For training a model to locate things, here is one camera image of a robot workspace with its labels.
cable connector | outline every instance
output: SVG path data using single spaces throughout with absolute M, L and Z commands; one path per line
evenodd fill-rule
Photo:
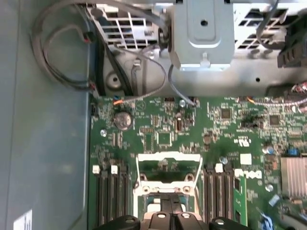
M 96 36 L 91 31 L 83 33 L 83 37 L 86 43 L 93 43 L 96 41 Z
M 94 82 L 90 82 L 90 87 L 91 87 L 91 94 L 93 95 L 94 98 L 98 99 L 99 98 L 99 92 L 97 90 L 96 84 Z

black connector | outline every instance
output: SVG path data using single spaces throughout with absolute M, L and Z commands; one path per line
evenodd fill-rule
M 277 57 L 278 68 L 307 67 L 307 14 L 287 29 L 285 47 Z
M 95 34 L 91 31 L 83 33 L 83 37 L 86 43 L 93 43 L 97 40 Z

aluminum heatsink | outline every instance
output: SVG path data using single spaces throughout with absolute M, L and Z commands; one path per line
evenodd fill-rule
M 307 196 L 307 158 L 282 158 L 282 190 L 290 197 Z

green circuit board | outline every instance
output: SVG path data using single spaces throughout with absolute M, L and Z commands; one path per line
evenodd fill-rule
M 105 210 L 107 205 L 101 203 L 99 196 L 116 201 L 118 206 L 125 206 L 125 213 L 133 214 L 132 190 L 137 179 L 138 154 L 171 151 L 200 154 L 203 158 L 197 198 L 201 216 L 207 212 L 202 208 L 205 207 L 207 189 L 202 181 L 203 170 L 207 165 L 220 163 L 221 157 L 224 157 L 235 172 L 235 177 L 241 181 L 240 190 L 236 190 L 235 183 L 231 184 L 231 189 L 234 189 L 234 204 L 229 208 L 233 211 L 232 219 L 240 219 L 242 224 L 254 230 L 262 229 L 262 213 L 275 220 L 279 210 L 275 204 L 269 203 L 276 195 L 282 194 L 280 158 L 287 154 L 306 152 L 305 114 L 300 113 L 295 106 L 257 106 L 245 98 L 198 97 L 193 100 L 195 107 L 180 104 L 180 98 L 177 97 L 149 97 L 117 105 L 113 105 L 113 98 L 92 99 L 89 230 L 104 223 L 98 210 Z M 115 197 L 107 191 L 106 194 L 104 191 L 98 192 L 104 184 L 97 183 L 94 167 L 99 166 L 104 171 L 110 165 L 126 165 L 129 168 L 125 180 L 128 191 L 124 197 Z M 126 166 L 121 170 L 127 172 Z M 197 164 L 168 159 L 144 162 L 140 170 L 145 172 L 148 180 L 155 180 L 157 176 L 164 181 L 183 180 L 187 173 L 197 171 Z M 183 202 L 188 202 L 189 210 L 195 211 L 194 199 Z M 138 217 L 142 218 L 144 202 L 140 200 L 140 203 Z M 123 212 L 119 208 L 108 208 L 112 212 L 109 220 Z M 274 223 L 273 228 L 282 229 L 278 222 Z

small black chip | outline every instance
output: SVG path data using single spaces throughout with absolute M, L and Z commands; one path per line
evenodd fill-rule
M 270 126 L 278 126 L 278 125 L 279 125 L 279 116 L 270 115 Z
M 230 119 L 231 118 L 231 109 L 221 109 L 221 118 Z
M 235 189 L 240 191 L 240 180 L 238 178 L 235 178 Z
M 236 210 L 235 213 L 236 222 L 241 223 L 241 214 Z

